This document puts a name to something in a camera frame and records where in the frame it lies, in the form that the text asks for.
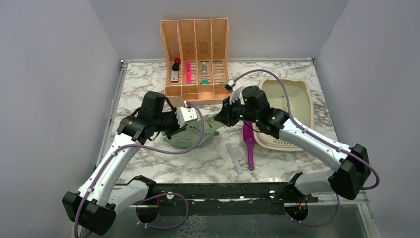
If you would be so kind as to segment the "green litter bag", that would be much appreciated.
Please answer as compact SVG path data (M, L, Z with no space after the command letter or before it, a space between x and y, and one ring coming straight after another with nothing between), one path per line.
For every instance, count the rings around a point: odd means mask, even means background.
M209 145L213 138L219 135L219 129L224 127L224 124L214 120L215 114L204 116L204 135L198 144L198 148ZM198 119L186 126L184 131L181 131L171 137L167 138L163 134L162 139L170 146L177 149L187 149L192 147L200 138L202 131L201 120Z

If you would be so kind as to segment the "purple litter scoop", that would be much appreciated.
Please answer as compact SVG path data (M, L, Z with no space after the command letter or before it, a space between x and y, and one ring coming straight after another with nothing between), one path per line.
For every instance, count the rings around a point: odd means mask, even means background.
M251 122L244 122L242 128L243 142L247 147L247 158L249 170L254 169L254 154L253 146L256 143L254 138L254 131Z

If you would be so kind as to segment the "beige litter box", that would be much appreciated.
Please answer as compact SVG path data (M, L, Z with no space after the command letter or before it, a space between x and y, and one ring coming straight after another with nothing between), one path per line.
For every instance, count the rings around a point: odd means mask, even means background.
M288 112L288 109L291 109L292 116L295 119L303 123L303 125L314 129L314 107L308 84L302 80L288 78L281 78L280 81L288 93L289 104L286 103L283 88L276 79L266 78L258 84L258 87L265 92L268 102L272 107L282 109L286 112ZM263 133L254 132L254 138L258 145L266 149L283 152L302 151L300 147L292 143Z

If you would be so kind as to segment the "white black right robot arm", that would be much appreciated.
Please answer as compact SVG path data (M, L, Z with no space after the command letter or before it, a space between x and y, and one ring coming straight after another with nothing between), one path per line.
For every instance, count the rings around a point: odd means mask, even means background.
M266 94L257 86L243 90L237 83L225 85L230 96L223 100L215 121L227 127L239 121L255 124L258 132L298 146L320 159L328 171L296 174L286 187L286 196L293 202L316 192L335 192L354 200L370 176L366 147L349 146L334 141L300 123L288 112L270 106Z

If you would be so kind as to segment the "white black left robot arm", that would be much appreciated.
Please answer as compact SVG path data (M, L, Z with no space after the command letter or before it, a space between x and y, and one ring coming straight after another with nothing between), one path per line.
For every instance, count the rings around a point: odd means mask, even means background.
M120 212L137 201L148 204L155 199L152 180L136 178L118 191L114 186L128 162L155 133L172 136L198 118L190 105L170 106L171 110L164 112L165 103L169 99L164 94L147 92L141 106L121 120L109 151L92 175L75 193L65 194L62 203L74 223L75 237L79 237L79 227L102 236Z

